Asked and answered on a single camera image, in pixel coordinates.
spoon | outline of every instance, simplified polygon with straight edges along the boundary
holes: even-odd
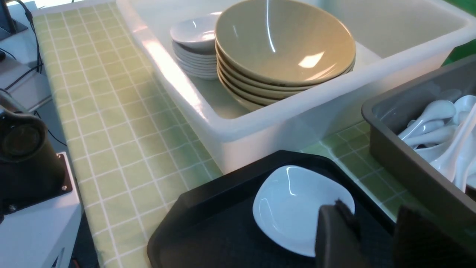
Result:
[[[440,144],[451,139],[455,134],[456,129],[457,126],[448,125],[420,136],[407,138],[404,140],[404,142],[408,146],[416,146],[420,144]]]
[[[411,135],[422,124],[430,120],[450,118],[453,117],[455,114],[456,108],[452,102],[444,100],[431,102],[425,108],[421,116],[417,118],[415,122],[411,124],[411,126],[409,126],[402,133],[400,133],[398,137],[401,140],[404,140],[408,138],[408,136]]]
[[[438,170],[451,182],[455,178],[456,161],[459,157],[459,153],[463,148],[463,145],[466,142],[467,138],[469,137],[469,135],[471,135],[475,125],[476,105],[473,106],[473,108],[469,112],[469,116],[465,120],[465,122],[458,127],[456,135],[451,141],[451,145],[448,147],[448,149],[440,157],[430,163],[436,170]]]
[[[456,115],[453,116],[451,122],[455,125],[461,124],[464,121],[464,119],[462,119],[462,116],[464,114],[467,116],[474,104],[476,104],[476,96],[466,95],[459,98],[455,102]]]
[[[416,120],[410,120],[410,122],[408,122],[407,127],[411,126],[411,124],[413,124],[415,121]],[[445,121],[441,119],[428,121],[422,124],[421,126],[419,126],[418,128],[416,128],[416,130],[412,134],[408,135],[407,138],[419,136],[422,134],[426,134],[428,132],[432,132],[434,130],[437,130],[438,128],[443,127],[444,125],[445,125]]]
[[[470,144],[466,143],[466,145],[474,146],[474,139],[470,142]],[[470,175],[474,174],[473,166],[476,164],[476,155],[473,154],[472,157],[468,157],[465,159],[458,159],[458,163],[456,165],[456,178],[454,184],[458,187],[461,191],[466,192],[466,182]]]
[[[417,153],[421,158],[430,163],[431,161],[440,157],[450,146],[451,142],[446,141],[442,144],[438,144],[429,148],[416,149]]]

white table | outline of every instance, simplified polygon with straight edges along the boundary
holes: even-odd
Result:
[[[37,10],[34,1],[25,1],[25,5],[30,11]],[[9,4],[8,10],[13,19],[21,22],[28,29],[0,41],[0,48],[12,53],[19,62],[28,65],[30,68],[34,67],[36,66],[37,56],[36,39],[25,16],[25,10],[19,4]]]
[[[37,9],[33,1],[25,4],[30,11]],[[30,28],[20,5],[9,5],[9,10],[12,18]],[[0,63],[0,88],[4,88],[36,65],[35,36],[31,29],[28,29],[0,41],[0,48],[12,53],[18,60],[7,56],[6,60]],[[37,110],[51,101],[47,77],[35,71],[15,84],[9,93],[29,111]],[[44,121],[51,121],[53,127],[51,122],[48,122],[48,128],[57,138],[64,140],[64,135],[59,133],[61,126],[56,122],[56,111],[47,108],[44,106],[44,111],[40,112]],[[54,148],[60,146],[49,138]],[[69,162],[68,172],[70,178],[73,178]],[[51,268],[57,258],[56,267],[69,266],[82,215],[74,179],[71,180],[71,185],[73,190],[70,193],[5,216],[5,220],[0,224],[0,267]]]
[[[67,268],[81,221],[78,190],[5,216],[0,224],[0,267]]]

stack of white bowls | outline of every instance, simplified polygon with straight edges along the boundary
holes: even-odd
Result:
[[[214,26],[219,13],[182,21],[170,28],[177,64],[191,76],[217,79]]]

table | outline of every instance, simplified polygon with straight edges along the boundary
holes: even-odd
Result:
[[[26,2],[29,10],[36,10],[34,1]],[[23,23],[30,24],[25,16],[24,9],[16,4],[9,5],[11,16]],[[31,67],[36,66],[37,48],[35,35],[31,29],[15,34],[0,41],[0,48],[12,53],[16,61],[7,55],[6,60],[0,63],[0,88],[5,88],[11,82],[23,75]],[[9,90],[10,94],[29,111],[36,110],[51,100],[50,86],[44,74],[31,72]]]
[[[148,267],[147,241],[177,197],[221,175],[135,45],[115,2],[34,14],[93,240],[106,267]],[[395,220],[418,201],[369,154],[360,123],[302,150],[341,166]]]

beige bowl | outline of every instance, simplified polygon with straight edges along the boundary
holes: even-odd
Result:
[[[264,97],[260,97],[260,96],[256,96],[254,94],[248,93],[244,91],[243,89],[237,87],[237,85],[233,84],[229,79],[227,79],[227,77],[223,75],[221,70],[218,70],[217,72],[218,72],[218,77],[221,78],[220,81],[225,82],[228,88],[232,89],[235,94],[237,94],[238,96],[246,100],[249,100],[251,102],[254,102],[262,106],[267,106],[267,105],[271,105],[273,103],[279,102],[279,100],[276,100],[276,99],[267,99]]]
[[[250,111],[256,111],[256,110],[264,107],[262,105],[259,105],[257,103],[254,103],[252,101],[249,101],[247,99],[244,99],[244,98],[238,96],[238,94],[236,94],[232,89],[230,89],[229,85],[223,80],[222,77],[218,76],[218,79],[222,83],[223,87],[228,91],[228,93],[230,93],[230,95],[235,100],[237,100],[237,102],[240,103],[243,107],[247,108]]]
[[[353,69],[353,67],[354,67],[354,64],[352,64],[343,74],[346,74],[347,72],[350,72]],[[230,81],[231,83],[236,85],[236,87],[238,87],[239,89],[244,90],[248,93],[257,95],[257,96],[268,98],[268,99],[278,99],[278,100],[285,99],[285,98],[288,98],[292,95],[303,92],[304,90],[307,90],[307,89],[315,86],[315,85],[312,85],[312,86],[306,87],[306,88],[304,88],[303,90],[300,90],[300,91],[297,91],[297,90],[295,90],[295,91],[269,90],[269,89],[260,88],[260,87],[254,86],[252,84],[241,81],[239,78],[235,77],[235,75],[231,74],[224,67],[224,63],[222,61],[217,62],[217,69],[220,72],[222,72],[223,76],[225,76],[228,81]]]
[[[242,82],[245,82],[249,85],[252,85],[252,86],[255,86],[255,87],[258,87],[258,88],[262,88],[262,89],[267,89],[267,90],[274,90],[274,91],[286,91],[286,92],[289,92],[289,91],[303,91],[303,90],[306,90],[306,89],[309,89],[311,87],[313,87],[314,85],[309,85],[309,86],[300,86],[300,87],[285,87],[285,86],[275,86],[275,85],[270,85],[270,84],[266,84],[266,83],[261,83],[259,81],[256,81],[256,80],[253,80],[253,79],[250,79],[248,77],[246,77],[245,75],[243,75],[242,73],[240,73],[235,67],[233,67],[231,64],[229,64],[227,62],[226,59],[224,59],[223,55],[222,55],[222,52],[219,50],[219,48],[217,48],[217,63],[220,63],[220,65],[223,67],[224,70],[227,71],[227,73],[230,73],[232,74],[236,79],[242,81]]]
[[[219,17],[223,56],[253,80],[278,86],[315,85],[352,63],[355,41],[326,11],[292,0],[247,0]]]
[[[262,89],[259,87],[255,87],[253,85],[244,83],[237,78],[233,77],[230,73],[227,72],[227,70],[221,66],[221,63],[217,63],[217,70],[219,73],[221,73],[228,81],[236,85],[238,88],[247,91],[251,94],[255,94],[258,96],[262,96],[264,98],[271,98],[271,99],[285,99],[287,97],[290,97],[292,95],[295,95],[299,92],[302,91],[274,91],[274,90],[268,90],[268,89]]]

